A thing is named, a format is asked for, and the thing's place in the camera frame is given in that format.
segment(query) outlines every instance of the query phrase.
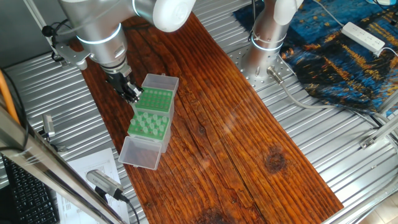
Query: wood grain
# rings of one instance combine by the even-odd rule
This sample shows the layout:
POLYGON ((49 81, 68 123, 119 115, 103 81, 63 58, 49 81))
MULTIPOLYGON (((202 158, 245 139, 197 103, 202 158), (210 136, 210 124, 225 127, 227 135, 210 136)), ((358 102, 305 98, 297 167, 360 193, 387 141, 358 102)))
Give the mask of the wood grain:
MULTIPOLYGON (((158 169, 125 166, 150 223, 321 223, 343 208, 193 14, 172 34, 126 36, 139 84, 147 73, 180 79, 158 169)), ((120 152, 132 109, 88 64, 83 76, 120 152)))

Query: power strip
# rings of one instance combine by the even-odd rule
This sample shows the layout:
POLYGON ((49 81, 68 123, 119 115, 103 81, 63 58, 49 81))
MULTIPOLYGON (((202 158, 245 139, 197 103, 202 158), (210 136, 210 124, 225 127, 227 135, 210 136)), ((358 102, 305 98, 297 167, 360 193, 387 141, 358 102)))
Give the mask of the power strip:
POLYGON ((377 54, 384 47, 384 44, 386 44, 352 22, 348 22, 342 28, 341 32, 375 54, 377 54))

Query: mounting plate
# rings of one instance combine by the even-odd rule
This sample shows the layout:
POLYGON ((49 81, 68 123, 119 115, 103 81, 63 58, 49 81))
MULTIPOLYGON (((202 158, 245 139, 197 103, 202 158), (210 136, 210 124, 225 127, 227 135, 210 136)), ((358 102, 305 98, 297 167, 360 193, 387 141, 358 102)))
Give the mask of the mounting plate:
MULTIPOLYGON (((244 57, 244 55, 248 52, 248 50, 249 46, 245 46, 243 48, 240 48, 238 50, 229 53, 228 56, 235 63, 235 65, 241 71, 241 73, 246 77, 246 80, 250 83, 250 85, 254 88, 254 90, 258 91, 269 86, 270 84, 275 83, 275 80, 272 78, 272 76, 267 74, 266 69, 260 71, 258 75, 254 73, 253 74, 245 73, 244 69, 241 67, 242 66, 241 61, 242 57, 244 57)), ((281 59, 280 56, 277 57, 275 70, 283 79, 292 74, 292 69, 285 61, 283 61, 283 59, 281 59)))

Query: clear plastic lid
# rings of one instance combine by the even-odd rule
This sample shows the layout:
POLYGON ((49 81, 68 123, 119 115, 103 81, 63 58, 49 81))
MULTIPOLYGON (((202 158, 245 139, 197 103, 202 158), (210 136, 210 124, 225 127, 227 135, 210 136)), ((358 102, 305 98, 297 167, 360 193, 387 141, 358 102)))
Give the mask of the clear plastic lid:
POLYGON ((156 170, 162 154, 162 144, 127 136, 118 161, 135 167, 156 170))
POLYGON ((165 75, 147 74, 142 86, 173 91, 174 98, 178 88, 178 78, 168 77, 165 75))

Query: robotic arm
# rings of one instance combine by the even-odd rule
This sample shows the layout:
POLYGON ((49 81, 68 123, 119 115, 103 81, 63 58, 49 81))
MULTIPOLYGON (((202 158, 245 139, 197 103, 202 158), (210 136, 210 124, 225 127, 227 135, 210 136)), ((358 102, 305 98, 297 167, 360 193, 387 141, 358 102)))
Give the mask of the robotic arm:
POLYGON ((264 0, 265 9, 254 23, 249 51, 242 57, 246 77, 268 76, 277 63, 277 56, 287 29, 303 0, 264 0))
POLYGON ((79 69, 86 58, 101 65, 108 82, 128 103, 142 93, 127 63, 127 41, 121 22, 141 16, 164 32, 173 32, 187 21, 196 0, 58 0, 84 51, 75 52, 63 43, 55 49, 79 69))

